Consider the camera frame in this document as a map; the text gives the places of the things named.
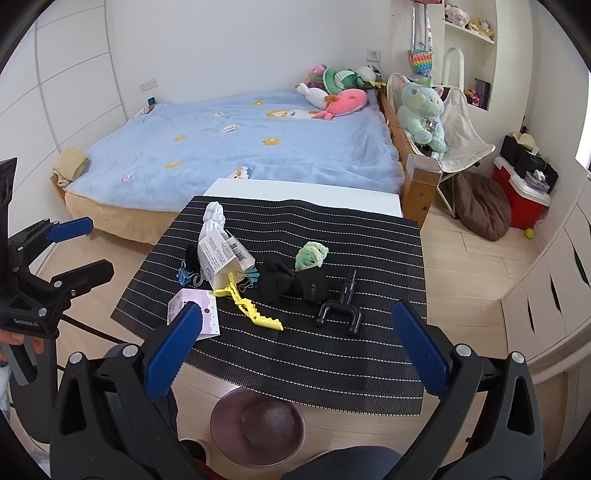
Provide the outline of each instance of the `mint green unicorn plush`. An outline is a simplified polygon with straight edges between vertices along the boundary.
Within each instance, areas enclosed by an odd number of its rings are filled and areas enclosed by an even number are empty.
[[[445,133],[439,117],[444,105],[441,99],[443,87],[433,89],[431,77],[410,81],[400,77],[402,105],[397,117],[410,141],[417,145],[428,145],[433,151],[445,153]]]

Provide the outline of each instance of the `white table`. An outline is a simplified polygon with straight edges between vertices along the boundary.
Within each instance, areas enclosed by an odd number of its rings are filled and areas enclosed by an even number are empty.
[[[295,181],[217,179],[204,193],[210,197],[253,200],[303,200],[323,207],[348,208],[402,218],[400,197],[393,193]]]

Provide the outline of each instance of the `plush toy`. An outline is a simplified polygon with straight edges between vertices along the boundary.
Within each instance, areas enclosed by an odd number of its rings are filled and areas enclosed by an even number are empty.
[[[364,82],[363,89],[371,90],[372,88],[386,86],[386,83],[382,81],[382,74],[375,67],[361,67],[358,68],[355,73]]]
[[[326,110],[317,113],[314,118],[332,120],[334,116],[348,115],[361,110],[368,102],[368,94],[363,90],[351,88],[340,92],[338,95],[329,95],[325,100],[330,104]]]
[[[480,33],[491,39],[495,36],[495,33],[491,30],[490,23],[488,23],[486,20],[480,22]]]
[[[326,65],[317,65],[308,75],[308,78],[304,81],[308,88],[320,88],[324,89],[324,81],[322,76],[326,70]]]
[[[325,100],[328,96],[324,90],[320,88],[308,88],[305,83],[300,83],[296,89],[297,93],[306,97],[312,105],[320,110],[326,110],[329,103]]]
[[[445,153],[445,134],[439,119],[444,109],[443,87],[431,88],[431,77],[411,82],[402,76],[400,85],[402,105],[397,116],[408,138],[417,145],[429,145],[433,151]]]
[[[353,70],[336,72],[331,68],[324,71],[324,89],[331,95],[338,95],[343,90],[361,88],[365,83]]]
[[[470,22],[470,15],[467,12],[451,4],[445,6],[445,18],[449,22],[463,28]]]

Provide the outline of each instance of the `beige bed skirt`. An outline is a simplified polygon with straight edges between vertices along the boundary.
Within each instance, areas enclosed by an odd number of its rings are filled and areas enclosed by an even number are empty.
[[[178,212],[155,212],[114,207],[66,192],[66,206],[74,218],[90,217],[95,228],[113,235],[156,245]]]

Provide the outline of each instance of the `metal screw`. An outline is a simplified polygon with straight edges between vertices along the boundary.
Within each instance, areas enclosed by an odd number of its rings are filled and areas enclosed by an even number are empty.
[[[75,352],[70,355],[70,363],[77,364],[82,360],[82,354],[80,352]]]
[[[123,349],[123,356],[126,356],[127,358],[131,358],[133,356],[136,356],[139,352],[139,348],[137,345],[128,345]]]
[[[472,349],[467,345],[461,344],[456,347],[456,352],[459,356],[470,356]]]
[[[513,352],[511,354],[511,358],[514,362],[517,362],[518,364],[522,364],[523,362],[525,362],[525,357],[519,352]]]

